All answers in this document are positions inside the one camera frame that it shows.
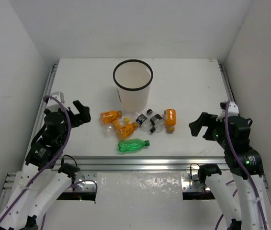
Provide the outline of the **orange juice bottle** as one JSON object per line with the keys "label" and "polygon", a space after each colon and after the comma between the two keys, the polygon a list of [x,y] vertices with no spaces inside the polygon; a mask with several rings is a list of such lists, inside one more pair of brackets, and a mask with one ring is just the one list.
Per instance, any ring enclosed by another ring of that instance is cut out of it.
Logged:
{"label": "orange juice bottle", "polygon": [[176,125],[176,110],[166,109],[164,110],[164,120],[167,133],[173,133]]}
{"label": "orange juice bottle", "polygon": [[128,123],[116,131],[116,135],[119,140],[124,140],[131,136],[135,130],[139,128],[139,124],[137,122]]}
{"label": "orange juice bottle", "polygon": [[121,111],[108,111],[108,112],[103,112],[100,113],[100,121],[101,124],[107,124],[107,123],[111,123],[116,119],[119,119],[123,116]]}

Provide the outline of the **clear bottle black label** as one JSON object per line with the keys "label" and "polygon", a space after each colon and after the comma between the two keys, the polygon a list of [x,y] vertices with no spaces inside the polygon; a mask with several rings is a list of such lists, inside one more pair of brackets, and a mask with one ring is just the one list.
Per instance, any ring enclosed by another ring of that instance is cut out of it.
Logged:
{"label": "clear bottle black label", "polygon": [[151,133],[161,132],[165,127],[164,119],[160,114],[154,114],[150,118],[150,122],[152,124],[152,128],[150,129]]}

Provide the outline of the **clear bottle blue label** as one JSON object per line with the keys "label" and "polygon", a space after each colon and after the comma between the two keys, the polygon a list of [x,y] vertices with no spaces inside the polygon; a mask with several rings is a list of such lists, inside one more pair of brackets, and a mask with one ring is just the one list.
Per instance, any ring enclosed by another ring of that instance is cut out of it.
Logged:
{"label": "clear bottle blue label", "polygon": [[140,128],[145,132],[150,132],[152,124],[149,118],[142,112],[135,113],[135,121],[139,124]]}

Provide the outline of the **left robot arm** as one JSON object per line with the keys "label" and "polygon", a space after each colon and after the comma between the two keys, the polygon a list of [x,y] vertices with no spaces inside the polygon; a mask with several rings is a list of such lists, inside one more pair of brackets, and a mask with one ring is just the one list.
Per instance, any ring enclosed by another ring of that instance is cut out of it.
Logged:
{"label": "left robot arm", "polygon": [[45,214],[67,189],[74,187],[79,167],[63,162],[55,174],[52,169],[62,155],[73,128],[91,121],[90,108],[78,100],[65,107],[56,94],[43,97],[47,104],[44,124],[30,144],[10,198],[0,213],[0,230],[41,230]]}

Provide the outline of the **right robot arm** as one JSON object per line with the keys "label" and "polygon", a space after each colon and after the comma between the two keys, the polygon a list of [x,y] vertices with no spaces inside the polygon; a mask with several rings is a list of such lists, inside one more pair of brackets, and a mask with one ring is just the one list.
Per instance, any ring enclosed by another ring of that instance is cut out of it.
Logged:
{"label": "right robot arm", "polygon": [[236,184],[238,202],[227,187],[217,164],[199,167],[198,181],[206,185],[216,199],[229,230],[268,230],[263,190],[264,169],[260,154],[250,146],[252,119],[239,115],[238,106],[231,100],[221,102],[222,113],[201,113],[189,123],[191,135],[207,130],[203,138],[217,142],[224,150],[225,162]]}

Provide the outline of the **white bin with black rim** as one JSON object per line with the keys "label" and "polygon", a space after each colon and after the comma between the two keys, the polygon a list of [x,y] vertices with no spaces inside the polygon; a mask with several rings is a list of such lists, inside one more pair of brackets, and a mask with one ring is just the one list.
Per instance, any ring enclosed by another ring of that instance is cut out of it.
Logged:
{"label": "white bin with black rim", "polygon": [[124,110],[133,113],[145,108],[153,76],[151,66],[142,60],[128,59],[117,64],[113,81]]}

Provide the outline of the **clear bottle yellow cap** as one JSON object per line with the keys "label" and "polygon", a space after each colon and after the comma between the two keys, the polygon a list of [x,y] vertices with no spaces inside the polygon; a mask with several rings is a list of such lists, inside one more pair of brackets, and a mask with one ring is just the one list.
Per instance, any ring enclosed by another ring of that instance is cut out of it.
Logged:
{"label": "clear bottle yellow cap", "polygon": [[103,125],[104,135],[108,138],[116,134],[122,126],[130,123],[129,117],[116,119],[110,123]]}

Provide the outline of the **green plastic bottle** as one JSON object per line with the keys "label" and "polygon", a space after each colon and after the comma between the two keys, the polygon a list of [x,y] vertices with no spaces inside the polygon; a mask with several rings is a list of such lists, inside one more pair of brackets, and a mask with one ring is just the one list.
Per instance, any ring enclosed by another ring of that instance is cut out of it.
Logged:
{"label": "green plastic bottle", "polygon": [[149,147],[149,140],[141,140],[141,139],[130,139],[130,140],[121,140],[118,142],[118,151],[119,152],[133,152],[139,151],[143,148]]}

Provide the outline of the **left aluminium side rail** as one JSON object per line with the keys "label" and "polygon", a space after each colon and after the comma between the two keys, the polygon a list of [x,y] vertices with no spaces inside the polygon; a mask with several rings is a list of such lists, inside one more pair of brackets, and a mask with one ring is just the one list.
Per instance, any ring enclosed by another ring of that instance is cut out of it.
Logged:
{"label": "left aluminium side rail", "polygon": [[45,88],[44,88],[44,92],[42,94],[42,99],[40,101],[38,113],[37,113],[37,116],[36,116],[36,119],[35,119],[32,134],[31,134],[31,137],[30,137],[30,140],[29,140],[28,148],[27,148],[27,151],[26,151],[26,154],[25,154],[25,159],[26,159],[26,157],[27,157],[27,155],[29,153],[29,150],[31,148],[31,143],[32,143],[33,138],[35,137],[35,135],[38,133],[38,131],[41,129],[41,127],[43,125],[44,110],[46,108],[46,103],[44,102],[44,96],[49,95],[51,93],[51,88],[52,88],[52,85],[53,85],[53,82],[54,82],[54,79],[55,79],[58,64],[59,64],[58,62],[55,63],[51,67],[51,70],[49,72],[49,75],[48,75],[48,78],[47,78],[47,81],[46,81],[46,85],[45,85]]}

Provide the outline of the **aluminium side rail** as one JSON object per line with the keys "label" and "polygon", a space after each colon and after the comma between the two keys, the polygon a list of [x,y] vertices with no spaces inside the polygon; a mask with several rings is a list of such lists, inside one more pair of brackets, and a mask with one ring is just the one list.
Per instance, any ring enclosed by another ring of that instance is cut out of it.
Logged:
{"label": "aluminium side rail", "polygon": [[228,97],[229,100],[234,102],[235,98],[234,98],[234,95],[233,95],[233,92],[232,92],[232,89],[231,89],[231,86],[230,86],[230,83],[229,83],[229,78],[228,78],[226,69],[220,62],[218,62],[218,65],[219,65],[220,72],[221,72],[221,75],[222,75],[222,78],[223,78],[223,82],[224,82],[224,86],[225,86],[225,89],[226,89],[227,97]]}
{"label": "aluminium side rail", "polygon": [[26,157],[27,157],[27,155],[29,153],[29,150],[31,148],[31,143],[32,143],[33,138],[35,137],[35,135],[38,133],[38,131],[41,129],[41,127],[43,125],[44,110],[46,108],[46,103],[44,102],[44,96],[49,95],[51,93],[51,88],[52,88],[52,85],[53,85],[53,82],[54,82],[54,79],[55,79],[58,64],[59,64],[58,62],[55,63],[51,67],[51,70],[49,72],[49,75],[48,75],[48,78],[47,78],[47,81],[46,81],[46,85],[45,85],[45,88],[44,88],[44,92],[42,94],[42,99],[40,101],[38,113],[37,113],[37,116],[36,116],[36,119],[35,119],[32,134],[31,134],[31,137],[30,137],[30,140],[29,140],[28,148],[27,148],[27,151],[26,151],[26,154],[25,154],[25,159],[26,159]]}

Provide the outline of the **right aluminium side rail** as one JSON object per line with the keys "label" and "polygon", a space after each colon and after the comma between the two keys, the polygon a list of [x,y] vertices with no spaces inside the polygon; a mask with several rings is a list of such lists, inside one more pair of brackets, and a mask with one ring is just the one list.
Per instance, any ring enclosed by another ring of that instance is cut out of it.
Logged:
{"label": "right aluminium side rail", "polygon": [[228,97],[229,100],[234,102],[235,98],[234,98],[234,95],[233,95],[233,92],[232,92],[232,89],[231,89],[231,86],[230,86],[230,83],[229,83],[229,78],[228,78],[226,69],[220,62],[218,62],[218,65],[219,65],[220,72],[221,72],[221,75],[222,75],[222,78],[223,78],[223,82],[224,82],[224,86],[225,86],[225,89],[226,89],[227,97]]}

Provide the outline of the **aluminium front rail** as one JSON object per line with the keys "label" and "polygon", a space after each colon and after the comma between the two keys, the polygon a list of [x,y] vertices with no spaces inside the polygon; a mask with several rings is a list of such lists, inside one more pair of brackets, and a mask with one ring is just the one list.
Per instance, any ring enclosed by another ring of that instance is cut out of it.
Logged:
{"label": "aluminium front rail", "polygon": [[217,164],[221,170],[228,170],[223,157],[76,157],[65,158],[83,171],[96,172],[184,172],[200,165]]}

